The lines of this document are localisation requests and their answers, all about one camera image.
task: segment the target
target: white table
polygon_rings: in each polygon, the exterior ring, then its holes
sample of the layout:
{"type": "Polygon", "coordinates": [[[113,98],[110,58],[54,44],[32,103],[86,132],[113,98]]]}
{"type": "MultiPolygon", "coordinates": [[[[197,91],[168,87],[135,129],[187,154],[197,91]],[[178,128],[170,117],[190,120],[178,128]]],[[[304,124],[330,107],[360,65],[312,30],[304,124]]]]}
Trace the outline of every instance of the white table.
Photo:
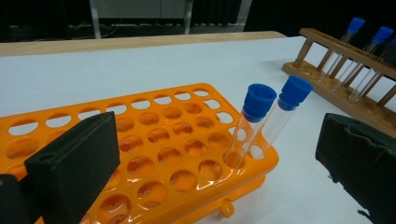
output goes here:
{"type": "MultiPolygon", "coordinates": [[[[240,110],[249,84],[280,92],[288,78],[280,68],[303,43],[298,36],[0,57],[0,117],[199,82],[240,110]]],[[[318,63],[325,49],[311,52],[307,60],[318,63]]],[[[371,223],[315,160],[325,113],[345,115],[310,93],[274,142],[280,161],[264,185],[234,202],[232,217],[198,223],[371,223]]]]}

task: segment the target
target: wooden table edge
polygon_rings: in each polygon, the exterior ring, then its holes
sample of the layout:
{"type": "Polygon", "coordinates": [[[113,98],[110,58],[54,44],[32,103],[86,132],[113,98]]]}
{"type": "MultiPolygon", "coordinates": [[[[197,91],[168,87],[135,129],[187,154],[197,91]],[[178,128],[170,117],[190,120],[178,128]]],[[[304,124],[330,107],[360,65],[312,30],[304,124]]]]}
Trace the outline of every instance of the wooden table edge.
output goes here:
{"type": "Polygon", "coordinates": [[[243,32],[201,35],[156,35],[123,38],[0,43],[0,56],[133,49],[168,45],[211,43],[286,37],[279,32],[243,32]]]}

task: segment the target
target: wooden test tube rack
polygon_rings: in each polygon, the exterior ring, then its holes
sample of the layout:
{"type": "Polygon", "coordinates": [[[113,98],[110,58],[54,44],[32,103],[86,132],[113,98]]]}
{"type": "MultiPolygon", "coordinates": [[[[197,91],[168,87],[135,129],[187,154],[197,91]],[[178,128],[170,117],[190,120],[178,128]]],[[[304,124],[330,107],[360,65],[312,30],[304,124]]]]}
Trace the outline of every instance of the wooden test tube rack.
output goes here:
{"type": "Polygon", "coordinates": [[[396,69],[379,63],[377,57],[374,55],[364,55],[361,49],[343,44],[341,40],[323,34],[315,29],[303,28],[300,30],[300,34],[306,37],[300,53],[294,62],[283,64],[282,70],[289,75],[303,77],[310,81],[314,86],[314,92],[342,109],[352,118],[365,122],[379,131],[396,138],[396,113],[385,107],[385,104],[395,95],[396,85],[394,85],[378,102],[367,97],[367,93],[377,83],[379,78],[355,104],[350,103],[348,99],[350,93],[353,92],[353,89],[349,85],[355,77],[346,83],[339,92],[332,91],[332,85],[335,81],[334,77],[347,59],[361,62],[365,67],[374,68],[376,71],[379,71],[381,73],[379,77],[387,76],[393,80],[396,80],[396,69]],[[328,48],[327,53],[324,55],[318,67],[304,61],[305,56],[308,54],[314,42],[328,48]],[[335,66],[325,83],[320,83],[318,82],[318,78],[322,73],[321,70],[334,51],[340,53],[343,57],[335,66]]]}

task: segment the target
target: rack hole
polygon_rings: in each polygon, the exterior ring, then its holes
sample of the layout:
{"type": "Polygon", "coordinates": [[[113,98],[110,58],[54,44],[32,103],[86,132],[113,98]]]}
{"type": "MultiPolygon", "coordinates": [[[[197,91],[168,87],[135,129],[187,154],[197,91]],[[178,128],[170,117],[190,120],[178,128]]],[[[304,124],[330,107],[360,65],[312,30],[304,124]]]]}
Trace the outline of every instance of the rack hole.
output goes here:
{"type": "Polygon", "coordinates": [[[68,124],[72,120],[70,115],[57,114],[47,119],[46,124],[51,128],[59,128],[68,124]]]}
{"type": "MultiPolygon", "coordinates": [[[[238,148],[246,148],[246,144],[243,146],[239,145],[238,148]]],[[[242,149],[227,152],[223,155],[223,160],[229,167],[240,169],[245,165],[245,153],[243,153],[242,149]]]]}
{"type": "Polygon", "coordinates": [[[208,180],[217,180],[221,177],[221,166],[215,161],[203,161],[198,169],[200,175],[208,180]]]}
{"type": "Polygon", "coordinates": [[[184,91],[178,91],[175,93],[175,97],[179,100],[190,100],[191,95],[184,91]]]}
{"type": "Polygon", "coordinates": [[[83,119],[87,119],[89,117],[95,116],[100,114],[100,110],[98,109],[94,109],[94,108],[88,108],[88,109],[84,109],[82,110],[79,114],[78,114],[78,118],[83,120],[83,119]]]}
{"type": "Polygon", "coordinates": [[[143,113],[142,115],[139,116],[139,121],[140,123],[144,125],[152,125],[158,123],[160,120],[160,117],[153,112],[147,112],[143,113]]]}
{"type": "Polygon", "coordinates": [[[166,147],[158,153],[158,161],[165,166],[177,165],[181,160],[180,152],[173,147],[166,147]]]}
{"type": "Polygon", "coordinates": [[[205,129],[212,129],[215,127],[215,123],[212,121],[212,119],[208,117],[199,117],[195,120],[196,126],[200,128],[205,128],[205,129]]]}
{"type": "Polygon", "coordinates": [[[177,191],[189,192],[196,188],[197,178],[188,171],[177,171],[171,175],[170,184],[177,191]]]}
{"type": "Polygon", "coordinates": [[[187,136],[192,134],[192,127],[189,123],[177,123],[173,126],[173,131],[177,135],[187,136]]]}
{"type": "Polygon", "coordinates": [[[163,110],[163,116],[167,119],[179,119],[181,111],[176,107],[167,107],[163,110]]]}
{"type": "Polygon", "coordinates": [[[207,101],[205,101],[205,104],[206,104],[207,106],[209,106],[209,108],[211,108],[211,109],[218,109],[218,108],[220,108],[220,103],[217,102],[217,101],[215,101],[215,100],[207,100],[207,101]]]}
{"type": "Polygon", "coordinates": [[[123,138],[122,140],[119,141],[119,148],[121,151],[124,152],[136,152],[140,150],[143,147],[143,140],[137,136],[137,135],[132,135],[126,138],[123,138]]]}
{"type": "Polygon", "coordinates": [[[147,109],[150,105],[151,103],[145,99],[138,99],[132,102],[132,107],[135,109],[147,109]]]}
{"type": "Polygon", "coordinates": [[[127,170],[133,177],[144,177],[154,170],[154,163],[148,157],[137,157],[128,163],[127,170]]]}
{"type": "Polygon", "coordinates": [[[202,108],[200,106],[198,106],[197,104],[193,104],[193,103],[185,104],[184,108],[190,114],[199,114],[202,111],[202,108]]]}
{"type": "Polygon", "coordinates": [[[184,148],[189,155],[194,157],[199,157],[206,153],[206,146],[204,143],[197,140],[187,141],[184,148]]]}
{"type": "Polygon", "coordinates": [[[12,125],[8,132],[12,135],[24,135],[31,133],[38,127],[38,122],[32,119],[19,121],[12,125]]]}
{"type": "Polygon", "coordinates": [[[148,140],[150,143],[162,144],[168,141],[169,133],[165,129],[154,129],[148,132],[148,140]]]}
{"type": "Polygon", "coordinates": [[[12,142],[7,147],[6,156],[9,159],[27,158],[38,149],[38,141],[34,138],[23,138],[12,142]]]}
{"type": "Polygon", "coordinates": [[[126,220],[131,213],[131,202],[126,196],[113,195],[100,205],[98,215],[102,223],[118,224],[126,220]]]}
{"type": "Polygon", "coordinates": [[[208,142],[213,147],[227,147],[229,143],[228,138],[223,133],[211,133],[208,142]]]}
{"type": "Polygon", "coordinates": [[[160,182],[148,182],[137,192],[137,201],[146,208],[161,205],[166,198],[166,187],[160,182]]]}
{"type": "Polygon", "coordinates": [[[228,124],[228,123],[233,122],[233,117],[229,113],[220,112],[220,113],[217,113],[216,116],[218,117],[218,119],[221,123],[228,124]]]}
{"type": "Polygon", "coordinates": [[[113,104],[106,108],[107,112],[113,111],[114,114],[122,114],[126,111],[126,105],[123,104],[113,104]]]}
{"type": "Polygon", "coordinates": [[[134,127],[134,121],[127,118],[116,119],[117,132],[127,132],[134,127]]]}
{"type": "Polygon", "coordinates": [[[194,90],[194,94],[197,96],[207,96],[209,92],[207,92],[207,90],[204,89],[196,89],[194,90]]]}
{"type": "Polygon", "coordinates": [[[264,152],[262,149],[256,145],[250,148],[250,155],[255,160],[261,160],[264,158],[264,152]]]}
{"type": "Polygon", "coordinates": [[[159,95],[154,97],[154,102],[159,105],[169,105],[172,102],[172,98],[167,95],[159,95]]]}
{"type": "Polygon", "coordinates": [[[247,132],[245,131],[245,129],[239,129],[238,132],[236,132],[236,139],[239,142],[244,141],[247,138],[247,132]]]}
{"type": "Polygon", "coordinates": [[[235,127],[232,127],[228,130],[228,133],[230,133],[231,135],[233,135],[234,132],[235,132],[235,127]]]}

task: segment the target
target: orange test tube rack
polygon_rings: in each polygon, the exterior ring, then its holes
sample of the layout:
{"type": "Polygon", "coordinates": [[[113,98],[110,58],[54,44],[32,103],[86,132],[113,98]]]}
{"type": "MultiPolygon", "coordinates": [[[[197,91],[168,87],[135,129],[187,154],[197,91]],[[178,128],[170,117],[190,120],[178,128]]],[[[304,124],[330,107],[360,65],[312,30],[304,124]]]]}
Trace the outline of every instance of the orange test tube rack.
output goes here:
{"type": "Polygon", "coordinates": [[[106,111],[116,114],[120,166],[80,223],[192,223],[217,210],[230,217],[233,201],[278,163],[271,147],[247,155],[240,169],[228,167],[222,156],[239,111],[198,83],[0,118],[0,173],[22,179],[25,159],[106,111]]]}

